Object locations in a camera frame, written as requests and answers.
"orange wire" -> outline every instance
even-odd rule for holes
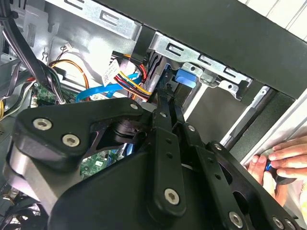
[[[53,64],[53,65],[51,66],[51,68],[54,68],[54,67],[55,67],[56,65],[58,65],[59,63],[70,63],[70,64],[74,65],[74,66],[81,72],[81,74],[83,75],[84,82],[85,82],[85,88],[86,88],[86,89],[89,89],[89,88],[90,88],[89,83],[88,83],[87,76],[86,76],[85,72],[83,71],[83,69],[82,69],[80,66],[78,66],[75,62],[73,62],[73,61],[71,61],[71,60],[63,59],[63,60],[57,61],[55,64]]]
[[[144,80],[147,79],[147,73],[146,73],[146,70],[145,70],[145,67],[143,64],[140,65],[140,68],[143,70],[143,74],[144,74]]]

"black bracket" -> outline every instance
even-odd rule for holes
[[[141,33],[134,47],[130,61],[133,64],[140,65],[143,63],[146,56],[146,52],[153,40],[155,30],[149,28],[146,25],[142,26]]]

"black cable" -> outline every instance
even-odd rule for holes
[[[6,93],[6,95],[4,96],[4,98],[10,97],[15,90],[16,83],[17,83],[18,76],[19,76],[19,69],[20,69],[21,64],[22,63],[19,62],[16,65],[16,67],[14,68],[14,71],[13,71],[13,74],[12,74],[12,77],[11,77],[11,81],[10,81],[10,85],[9,85],[9,89],[8,89],[8,92]]]
[[[0,17],[6,19],[0,20],[0,24],[4,27],[3,35],[5,39],[21,62],[37,79],[38,83],[50,91],[52,89],[48,84],[43,68],[18,29],[14,21],[14,15],[16,15],[16,13],[11,11],[10,1],[0,0]]]
[[[16,108],[18,108],[20,103],[23,101],[24,91],[29,86],[29,84],[31,84],[31,82],[25,82],[23,84],[23,86],[21,87],[20,94],[19,94],[17,101],[15,102],[15,104],[11,108],[9,108],[6,112],[4,112],[4,116],[9,114],[11,111],[15,110]]]

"finger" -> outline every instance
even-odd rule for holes
[[[275,189],[275,199],[282,207],[286,203],[287,200],[287,192],[288,186],[287,185],[278,185]]]
[[[286,158],[278,161],[271,161],[271,166],[275,169],[280,168],[307,168],[307,155]]]
[[[267,163],[266,157],[260,156],[253,172],[251,173],[251,175],[256,179],[256,181],[258,181],[259,184],[262,184],[263,173],[266,163]]]
[[[269,155],[271,161],[281,160],[284,158],[295,157],[307,153],[307,144],[291,146]]]
[[[274,179],[268,171],[263,174],[263,188],[275,199]]]
[[[251,161],[250,161],[250,163],[249,163],[249,166],[248,166],[248,172],[249,172],[250,174],[253,173],[254,168],[255,168],[255,166],[256,166],[256,163],[258,162],[258,159],[259,159],[258,156],[253,156],[253,158],[251,159]]]
[[[303,169],[278,169],[277,175],[286,178],[307,179],[307,168]]]
[[[280,144],[274,146],[273,150],[274,151],[283,150],[283,149],[291,147],[291,146],[301,145],[301,144],[306,144],[306,143],[307,143],[307,136],[302,137],[302,138],[297,138],[297,139],[294,139],[294,140],[290,140],[290,141],[285,142],[285,143],[280,143]]]

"sticker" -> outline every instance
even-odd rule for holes
[[[114,59],[107,68],[104,75],[102,76],[102,83],[104,84],[104,86],[106,87],[112,81],[112,79],[115,78],[116,75],[118,75],[119,72],[120,67],[118,61]]]
[[[109,99],[109,98],[107,98],[106,96],[104,96],[104,95],[101,94],[101,93],[96,93],[96,94],[90,96],[90,98],[91,98],[92,101],[98,101],[98,100]]]
[[[103,165],[103,163],[101,161],[96,161],[95,165],[101,167]]]

